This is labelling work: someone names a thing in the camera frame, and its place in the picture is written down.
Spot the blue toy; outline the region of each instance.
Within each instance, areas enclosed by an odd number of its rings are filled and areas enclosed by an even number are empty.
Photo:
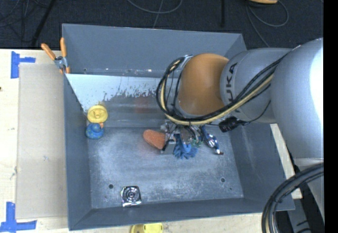
[[[105,132],[104,128],[101,128],[98,123],[90,123],[86,129],[86,136],[90,139],[100,139]]]

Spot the gray bin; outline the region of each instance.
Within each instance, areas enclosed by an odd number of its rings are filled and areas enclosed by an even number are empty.
[[[83,95],[101,97],[89,85],[96,78],[103,88],[107,84],[102,76],[108,81],[130,77],[130,87],[133,78],[154,82],[183,55],[212,52],[231,58],[245,51],[241,34],[64,24],[62,35],[71,67],[71,76],[64,77],[70,230],[263,211],[285,180],[268,124],[252,123],[228,133],[208,127],[224,155],[202,145],[195,158],[178,160],[161,155],[142,138],[145,129],[159,130],[165,119],[150,92],[105,96],[102,102],[109,114],[105,135],[98,140],[85,136],[81,100]],[[135,185],[142,203],[122,207],[122,188]],[[290,209],[294,209],[291,196],[279,205],[279,210]]]

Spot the wooden table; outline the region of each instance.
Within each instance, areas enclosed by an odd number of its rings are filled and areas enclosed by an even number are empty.
[[[0,49],[0,222],[6,219],[6,202],[16,202],[16,179],[20,174],[17,168],[17,142],[18,142],[18,97],[20,78],[11,79],[11,52],[15,51],[20,57],[35,57],[37,63],[50,63],[51,69],[57,69],[53,62],[42,50],[10,50]],[[22,65],[36,65],[37,63],[21,63]],[[285,143],[278,126],[271,125],[277,149],[287,177],[294,174]],[[293,193],[293,198],[300,198],[299,191]],[[68,232],[67,217],[34,217],[37,219],[35,231]],[[164,233],[184,232],[235,232],[235,233],[261,233],[261,213],[248,215],[235,215],[217,218],[185,220],[177,222],[164,222]],[[83,232],[130,232],[130,226],[113,227],[109,229],[82,230]]]

